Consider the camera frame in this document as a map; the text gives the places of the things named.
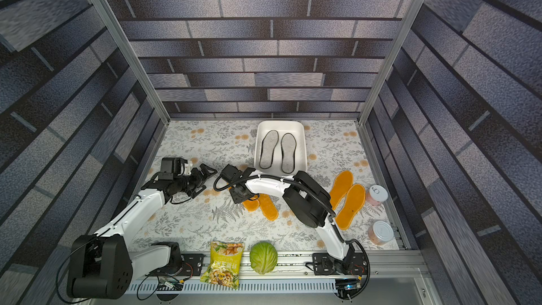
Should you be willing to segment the grey felt insole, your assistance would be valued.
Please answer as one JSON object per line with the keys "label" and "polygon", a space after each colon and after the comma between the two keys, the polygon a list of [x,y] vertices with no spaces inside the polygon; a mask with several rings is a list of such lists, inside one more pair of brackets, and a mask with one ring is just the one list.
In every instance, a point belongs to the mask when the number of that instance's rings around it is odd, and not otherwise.
{"label": "grey felt insole", "polygon": [[292,175],[296,169],[296,138],[291,133],[283,135],[281,140],[282,162],[281,170],[286,175]]}
{"label": "grey felt insole", "polygon": [[262,140],[260,168],[270,169],[274,160],[275,148],[278,144],[279,134],[276,130],[269,131]]}

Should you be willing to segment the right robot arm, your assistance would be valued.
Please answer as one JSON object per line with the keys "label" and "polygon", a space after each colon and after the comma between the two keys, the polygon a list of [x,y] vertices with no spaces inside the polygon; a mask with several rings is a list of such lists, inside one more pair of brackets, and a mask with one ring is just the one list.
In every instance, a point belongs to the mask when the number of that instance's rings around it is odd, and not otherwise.
{"label": "right robot arm", "polygon": [[235,204],[265,195],[283,199],[299,221],[317,231],[325,245],[324,254],[313,254],[309,269],[315,275],[366,276],[371,274],[368,255],[356,239],[345,240],[337,227],[336,213],[326,192],[306,172],[284,177],[244,171],[227,165],[213,183],[216,191],[228,190]]}

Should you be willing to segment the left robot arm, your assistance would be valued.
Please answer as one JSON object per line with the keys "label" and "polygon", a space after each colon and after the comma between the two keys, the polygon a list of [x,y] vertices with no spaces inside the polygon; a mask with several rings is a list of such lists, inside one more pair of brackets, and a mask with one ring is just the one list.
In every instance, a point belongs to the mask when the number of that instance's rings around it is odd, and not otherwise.
{"label": "left robot arm", "polygon": [[185,263],[179,244],[161,241],[130,252],[128,245],[159,209],[184,193],[195,199],[217,170],[205,164],[193,167],[183,158],[164,158],[157,173],[141,186],[135,199],[94,234],[81,235],[72,245],[67,267],[66,303],[88,299],[118,299],[133,280],[142,276],[172,277]]}

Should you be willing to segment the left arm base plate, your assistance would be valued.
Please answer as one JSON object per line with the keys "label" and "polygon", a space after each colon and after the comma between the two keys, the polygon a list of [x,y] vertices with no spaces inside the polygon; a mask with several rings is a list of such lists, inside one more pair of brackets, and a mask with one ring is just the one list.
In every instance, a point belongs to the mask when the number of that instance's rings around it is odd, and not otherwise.
{"label": "left arm base plate", "polygon": [[175,278],[200,276],[205,257],[204,254],[175,254],[166,266],[149,272],[148,276]]}

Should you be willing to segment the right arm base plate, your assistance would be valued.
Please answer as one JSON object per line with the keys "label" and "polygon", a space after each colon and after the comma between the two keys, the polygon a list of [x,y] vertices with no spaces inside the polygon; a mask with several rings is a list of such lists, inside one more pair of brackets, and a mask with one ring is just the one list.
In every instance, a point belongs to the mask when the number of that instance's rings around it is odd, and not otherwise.
{"label": "right arm base plate", "polygon": [[344,260],[332,258],[328,254],[314,253],[312,260],[306,263],[306,267],[312,270],[314,275],[367,276],[370,274],[368,257],[362,252],[354,252]]}

